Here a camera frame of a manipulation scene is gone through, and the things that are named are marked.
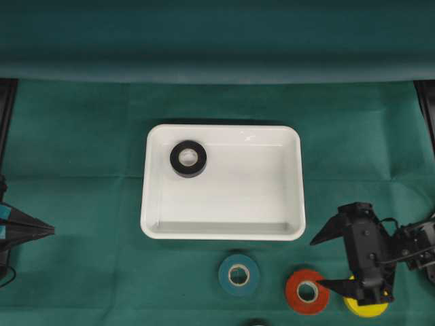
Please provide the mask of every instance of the blue tape roll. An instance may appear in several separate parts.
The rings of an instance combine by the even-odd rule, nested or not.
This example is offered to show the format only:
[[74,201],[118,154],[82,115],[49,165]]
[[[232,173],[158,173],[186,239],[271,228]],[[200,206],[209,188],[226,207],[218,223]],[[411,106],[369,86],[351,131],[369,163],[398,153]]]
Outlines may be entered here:
[[[246,274],[246,280],[235,282],[230,279],[232,272],[242,270]],[[227,257],[219,267],[219,283],[222,288],[231,295],[243,297],[251,295],[260,282],[260,271],[254,260],[245,255],[231,255]]]

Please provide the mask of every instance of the tape roll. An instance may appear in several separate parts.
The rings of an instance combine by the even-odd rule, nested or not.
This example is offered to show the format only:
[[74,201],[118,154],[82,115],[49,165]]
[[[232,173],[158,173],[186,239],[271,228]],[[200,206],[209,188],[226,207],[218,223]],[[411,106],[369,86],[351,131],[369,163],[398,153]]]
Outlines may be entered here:
[[219,267],[219,283],[231,295],[251,295],[260,282],[260,271],[254,260],[245,255],[231,255]]
[[[299,270],[285,284],[285,298],[288,305],[299,314],[318,314],[329,301],[329,290],[317,283],[323,276],[315,270]],[[303,297],[302,287],[310,287],[310,297]]]
[[182,141],[172,149],[169,159],[178,175],[192,178],[204,170],[207,153],[196,141]]
[[383,314],[387,308],[388,303],[385,304],[371,304],[368,306],[358,306],[358,301],[351,297],[344,297],[343,301],[345,302],[346,307],[357,316],[363,318],[372,318],[377,317]]

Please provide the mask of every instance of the green table surface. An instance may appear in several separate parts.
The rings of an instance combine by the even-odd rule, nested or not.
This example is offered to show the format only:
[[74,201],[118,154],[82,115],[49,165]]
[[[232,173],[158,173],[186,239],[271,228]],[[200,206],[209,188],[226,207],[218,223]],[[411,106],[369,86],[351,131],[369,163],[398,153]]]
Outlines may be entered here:
[[[300,135],[307,230],[294,242],[153,240],[139,227],[145,138],[171,122],[283,124]],[[349,276],[343,241],[309,241],[337,206],[367,201],[410,223],[435,207],[435,165],[412,83],[174,86],[22,80],[4,162],[5,200],[56,226],[12,251],[2,325],[433,325],[435,287],[396,273],[396,301],[376,320],[339,295],[317,316],[283,288],[303,266]],[[261,280],[231,297],[218,267],[233,251]]]

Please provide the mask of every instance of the tape roll center hole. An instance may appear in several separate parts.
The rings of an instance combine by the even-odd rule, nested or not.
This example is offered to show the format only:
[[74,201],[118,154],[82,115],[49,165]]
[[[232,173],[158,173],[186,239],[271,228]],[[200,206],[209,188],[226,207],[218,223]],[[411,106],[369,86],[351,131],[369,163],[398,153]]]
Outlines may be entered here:
[[198,153],[191,148],[185,148],[178,154],[178,160],[184,166],[192,166],[198,162]]
[[296,293],[301,301],[305,302],[306,304],[310,304],[319,296],[319,289],[313,282],[305,280],[299,283]]
[[242,287],[249,281],[249,270],[245,265],[235,264],[228,271],[228,280],[236,287]]

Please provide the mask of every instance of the black tape roll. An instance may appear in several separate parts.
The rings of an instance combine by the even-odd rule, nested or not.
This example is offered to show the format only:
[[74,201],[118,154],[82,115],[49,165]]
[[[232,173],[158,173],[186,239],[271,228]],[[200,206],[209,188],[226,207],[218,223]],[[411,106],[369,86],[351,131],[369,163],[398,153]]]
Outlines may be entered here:
[[[196,161],[191,164],[182,163],[180,161],[180,154],[183,152],[196,154]],[[196,141],[182,141],[176,145],[171,152],[171,165],[178,175],[185,178],[192,178],[199,175],[205,168],[207,162],[207,154],[203,146]]]

